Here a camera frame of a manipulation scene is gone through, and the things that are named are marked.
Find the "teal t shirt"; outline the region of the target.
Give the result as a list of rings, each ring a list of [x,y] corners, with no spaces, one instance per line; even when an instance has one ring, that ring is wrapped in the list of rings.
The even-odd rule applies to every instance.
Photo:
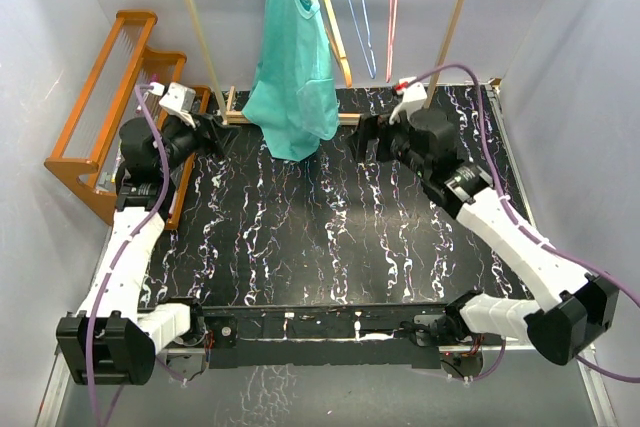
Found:
[[[265,0],[260,59],[242,113],[274,158],[302,161],[339,126],[319,0]]]

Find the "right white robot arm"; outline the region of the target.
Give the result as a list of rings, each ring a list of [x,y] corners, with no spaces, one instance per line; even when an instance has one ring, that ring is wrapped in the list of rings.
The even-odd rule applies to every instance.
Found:
[[[611,326],[619,290],[551,253],[548,243],[526,236],[527,222],[508,212],[506,198],[479,165],[459,153],[457,139],[457,128],[440,110],[400,114],[396,120],[363,116],[349,138],[358,162],[375,141],[377,161],[408,167],[428,199],[482,239],[532,294],[516,300],[471,290],[424,330],[460,344],[479,334],[524,340],[551,363],[565,365]]]

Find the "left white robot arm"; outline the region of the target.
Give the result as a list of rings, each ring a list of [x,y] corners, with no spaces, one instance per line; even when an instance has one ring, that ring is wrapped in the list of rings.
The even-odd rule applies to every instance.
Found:
[[[141,314],[138,299],[174,207],[172,172],[197,151],[222,159],[237,134],[209,114],[195,114],[189,123],[170,115],[158,130],[137,117],[120,128],[122,163],[107,250],[77,313],[56,328],[75,383],[143,385],[157,354],[176,338],[186,346],[204,339],[207,323],[193,312],[193,302],[168,301]]]

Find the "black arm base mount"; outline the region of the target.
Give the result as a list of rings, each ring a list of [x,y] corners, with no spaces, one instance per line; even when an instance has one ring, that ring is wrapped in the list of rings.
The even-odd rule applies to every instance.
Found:
[[[192,333],[165,353],[201,354],[211,369],[254,366],[405,365],[437,369],[444,354],[476,355],[498,347],[444,330],[441,303],[195,306]]]

